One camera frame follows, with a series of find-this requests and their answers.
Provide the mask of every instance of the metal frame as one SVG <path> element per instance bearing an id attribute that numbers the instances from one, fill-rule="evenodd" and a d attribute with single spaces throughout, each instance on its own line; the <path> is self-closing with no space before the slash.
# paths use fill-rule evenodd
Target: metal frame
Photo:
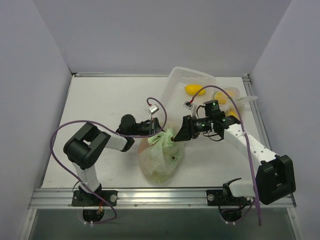
<path id="1" fill-rule="evenodd" d="M 118 191 L 115 209 L 204 209 L 208 206 L 207 190 L 221 190 L 221 187 L 195 188 L 112 188 Z M 29 209 L 96 209 L 71 206 L 71 188 L 40 188 L 33 191 Z M 262 208 L 292 207 L 292 196 L 284 197 Z"/>
<path id="2" fill-rule="evenodd" d="M 37 213 L 37 209 L 31 208 L 31 209 L 27 210 L 26 216 L 25 216 L 25 221 L 22 226 L 22 230 L 20 232 L 19 240 L 28 240 L 29 239 L 29 236 L 30 236 L 30 233 L 32 230 L 32 226 L 35 221 L 36 213 Z"/>
<path id="3" fill-rule="evenodd" d="M 105 73 L 75 73 L 76 77 L 167 77 L 167 75 L 109 75 Z M 248 75 L 242 78 L 248 96 L 253 95 L 250 78 Z M 270 149 L 268 136 L 257 106 L 250 103 L 254 121 L 257 124 L 260 141 Z M 117 188 L 118 191 L 116 209 L 208 209 L 217 208 L 208 206 L 207 190 L 221 189 L 221 187 L 194 187 L 194 188 Z M 33 191 L 27 211 L 26 220 L 22 228 L 20 238 L 26 240 L 32 230 L 37 209 L 83 209 L 83 207 L 71 206 L 73 190 L 71 188 L 38 188 Z M 296 202 L 293 195 L 284 197 L 270 205 L 261 205 L 262 208 L 286 208 L 295 238 L 302 240 L 301 227 L 296 217 Z"/>

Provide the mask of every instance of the yellow object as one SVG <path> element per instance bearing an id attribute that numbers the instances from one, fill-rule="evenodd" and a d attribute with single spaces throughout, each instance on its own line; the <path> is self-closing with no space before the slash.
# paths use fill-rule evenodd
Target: yellow object
<path id="1" fill-rule="evenodd" d="M 216 92 L 213 98 L 218 100 L 220 105 L 226 104 L 227 102 L 227 96 L 222 92 Z"/>
<path id="2" fill-rule="evenodd" d="M 237 119 L 239 119 L 239 116 L 238 116 L 238 114 L 237 114 L 237 112 L 236 111 L 233 111 L 233 110 L 230 110 L 229 112 L 228 112 L 228 114 L 227 114 L 227 116 L 235 116 Z"/>
<path id="3" fill-rule="evenodd" d="M 185 86 L 184 89 L 187 94 L 193 96 L 202 88 L 203 88 L 203 86 L 198 85 L 198 84 L 189 84 L 189 85 Z M 206 94 L 206 90 L 204 90 L 204 89 L 198 93 L 198 95 L 204 95 L 204 94 Z"/>
<path id="4" fill-rule="evenodd" d="M 230 97 L 232 97 L 233 99 L 237 97 L 237 92 L 236 92 L 233 88 L 231 88 L 231 89 L 226 88 L 225 91 L 226 91 L 226 93 L 229 94 Z M 218 103 L 219 103 L 220 105 L 223 105 L 223 104 L 226 104 L 226 103 L 227 103 L 227 100 L 228 100 L 229 98 L 227 97 L 227 95 L 226 95 L 224 92 L 222 92 L 222 91 L 217 91 L 217 92 L 214 94 L 213 99 L 214 99 L 214 100 L 218 100 Z"/>

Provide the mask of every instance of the screw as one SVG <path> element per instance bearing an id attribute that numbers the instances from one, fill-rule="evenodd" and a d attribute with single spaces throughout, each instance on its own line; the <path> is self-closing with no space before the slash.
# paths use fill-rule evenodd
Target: screw
<path id="1" fill-rule="evenodd" d="M 114 195 L 114 194 L 112 194 L 112 195 L 110 196 L 110 201 L 114 203 L 116 200 L 117 200 L 117 196 Z"/>
<path id="2" fill-rule="evenodd" d="M 207 196 L 207 198 L 208 198 L 209 201 L 215 200 L 215 196 L 214 196 L 213 194 L 209 194 L 209 195 Z"/>

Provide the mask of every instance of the black bracket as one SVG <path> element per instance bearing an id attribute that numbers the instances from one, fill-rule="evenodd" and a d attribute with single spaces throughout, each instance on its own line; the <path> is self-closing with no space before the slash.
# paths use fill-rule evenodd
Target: black bracket
<path id="1" fill-rule="evenodd" d="M 232 200 L 226 197 L 223 189 L 209 189 L 206 191 L 208 206 L 243 206 L 250 205 L 251 201 L 245 197 L 235 197 Z"/>
<path id="2" fill-rule="evenodd" d="M 101 190 L 95 191 L 100 197 L 105 199 L 111 206 L 117 205 L 118 191 L 116 190 Z M 73 207 L 98 207 L 101 200 L 91 193 L 87 193 L 82 189 L 75 190 L 72 197 L 71 206 Z"/>

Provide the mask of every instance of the wire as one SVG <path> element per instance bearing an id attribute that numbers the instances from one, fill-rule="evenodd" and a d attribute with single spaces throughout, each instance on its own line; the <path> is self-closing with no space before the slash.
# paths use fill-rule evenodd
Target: wire
<path id="1" fill-rule="evenodd" d="M 256 202 L 256 200 L 253 199 L 253 201 L 252 201 L 251 205 L 249 206 L 249 208 L 247 209 L 247 211 L 245 211 L 245 213 L 242 215 L 242 217 L 239 218 L 239 219 L 236 220 L 236 221 L 228 221 L 228 220 L 225 219 L 223 216 L 225 216 L 226 218 L 228 218 L 228 217 L 231 217 L 230 214 L 238 214 L 238 213 L 239 213 L 240 211 L 242 211 L 247 205 L 244 205 L 244 206 L 242 206 L 242 207 L 240 207 L 240 208 L 238 208 L 238 209 L 223 209 L 223 210 L 221 210 L 220 205 L 218 205 L 219 212 L 220 212 L 220 215 L 221 215 L 221 219 L 222 219 L 223 221 L 226 221 L 226 224 L 228 224 L 228 225 L 231 225 L 231 224 L 234 224 L 234 223 L 238 223 L 238 222 L 242 221 L 242 220 L 245 218 L 245 216 L 249 213 L 249 211 L 251 210 L 251 208 L 253 207 L 253 205 L 255 204 L 255 202 Z"/>
<path id="2" fill-rule="evenodd" d="M 258 193 L 258 188 L 257 188 L 257 182 L 256 182 L 256 176 L 255 176 L 255 170 L 254 170 L 254 163 L 253 163 L 253 160 L 252 160 L 252 156 L 251 156 L 251 151 L 250 151 L 250 142 L 249 142 L 249 138 L 248 138 L 248 135 L 246 133 L 246 130 L 245 130 L 245 126 L 244 126 L 244 122 L 242 120 L 242 117 L 241 117 L 241 114 L 240 114 L 240 111 L 239 111 L 239 108 L 237 107 L 235 101 L 233 100 L 233 98 L 221 87 L 219 86 L 215 86 L 215 85 L 207 85 L 207 86 L 204 86 L 202 87 L 201 89 L 199 89 L 194 95 L 193 97 L 191 98 L 191 101 L 190 103 L 192 103 L 195 99 L 195 97 L 203 90 L 203 89 L 206 89 L 206 88 L 216 88 L 216 89 L 219 89 L 220 91 L 222 91 L 229 99 L 230 101 L 232 102 L 235 110 L 236 110 L 236 113 L 238 114 L 239 116 L 239 120 L 240 120 L 240 125 L 241 125 L 241 129 L 242 129 L 242 132 L 244 133 L 244 138 L 245 138 L 245 142 L 246 142 L 246 149 L 247 149 L 247 153 L 248 153 L 248 159 L 249 159 L 249 165 L 250 165 L 250 172 L 251 172 L 251 178 L 252 178 L 252 183 L 253 183 L 253 190 L 254 190 L 254 195 L 255 195 L 255 208 L 257 210 L 257 215 L 258 215 L 258 224 L 259 226 L 262 225 L 262 212 L 261 212 L 261 206 L 260 206 L 260 199 L 259 199 L 259 193 Z"/>
<path id="3" fill-rule="evenodd" d="M 52 157 L 54 158 L 54 160 L 55 160 L 64 170 L 66 170 L 68 173 L 70 173 L 72 176 L 74 176 L 74 177 L 82 184 L 82 186 L 83 186 L 86 190 L 88 190 L 88 192 L 90 192 L 90 193 L 91 193 L 92 195 L 94 195 L 96 198 L 100 199 L 100 200 L 103 201 L 107 206 L 109 206 L 109 207 L 111 208 L 111 210 L 113 211 L 113 213 L 114 213 L 114 216 L 113 216 L 113 217 L 108 218 L 108 219 L 103 220 L 103 221 L 94 222 L 93 224 L 104 224 L 104 223 L 110 222 L 110 221 L 112 221 L 112 220 L 114 220 L 114 219 L 117 218 L 117 212 L 116 212 L 115 208 L 114 208 L 109 202 L 107 202 L 107 201 L 106 201 L 105 199 L 103 199 L 101 196 L 99 196 L 99 195 L 96 194 L 94 191 L 92 191 L 85 183 L 83 183 L 83 181 L 81 180 L 80 177 L 78 177 L 78 176 L 77 176 L 75 173 L 73 173 L 69 168 L 67 168 L 65 165 L 62 164 L 62 162 L 58 159 L 58 157 L 56 156 L 56 154 L 55 154 L 55 152 L 54 152 L 54 138 L 55 138 L 57 132 L 58 132 L 60 129 L 64 128 L 65 126 L 68 126 L 68 125 L 70 125 L 70 124 L 75 124 L 75 123 L 91 123 L 91 124 L 95 124 L 95 125 L 98 125 L 98 126 L 104 128 L 104 129 L 108 130 L 109 132 L 111 132 L 111 133 L 113 133 L 113 134 L 116 134 L 116 135 L 119 135 L 119 136 L 122 136 L 122 137 L 127 137 L 127 138 L 149 138 L 149 137 L 152 137 L 152 136 L 154 136 L 154 135 L 157 135 L 158 133 L 160 133 L 160 132 L 164 129 L 164 127 L 165 127 L 165 125 L 166 125 L 166 123 L 167 123 L 167 117 L 168 117 L 168 116 L 167 116 L 167 112 L 166 112 L 165 107 L 163 106 L 163 104 L 162 104 L 159 100 L 157 100 L 157 99 L 154 98 L 154 97 L 148 97 L 148 98 L 146 99 L 146 102 L 148 103 L 148 105 L 150 104 L 150 103 L 149 103 L 149 100 L 154 100 L 154 101 L 156 101 L 156 102 L 162 107 L 163 112 L 164 112 L 164 123 L 163 123 L 161 129 L 160 129 L 158 132 L 154 133 L 154 134 L 151 134 L 151 135 L 148 135 L 148 136 L 123 135 L 123 134 L 118 134 L 117 132 L 111 130 L 110 128 L 108 128 L 108 127 L 106 127 L 105 125 L 103 125 L 103 124 L 101 124 L 101 123 L 99 123 L 99 122 L 96 122 L 96 121 L 91 121 L 91 120 L 74 120 L 74 121 L 66 122 L 66 123 L 62 124 L 61 126 L 59 126 L 59 127 L 53 132 L 53 134 L 52 134 L 51 137 L 50 137 L 50 142 L 49 142 L 50 152 L 51 152 L 51 155 L 52 155 Z"/>
<path id="4" fill-rule="evenodd" d="M 78 181 L 73 185 L 73 188 L 72 188 L 72 192 L 73 192 L 73 193 L 75 193 L 75 191 L 74 191 L 74 190 L 75 190 L 75 187 L 77 186 L 77 184 L 78 184 L 78 183 L 80 183 L 80 181 L 79 181 L 79 180 L 78 180 Z"/>
<path id="5" fill-rule="evenodd" d="M 198 115 L 198 111 L 200 108 L 204 108 L 205 106 L 203 105 L 199 105 L 197 108 L 196 108 L 196 116 L 199 118 L 199 115 Z"/>

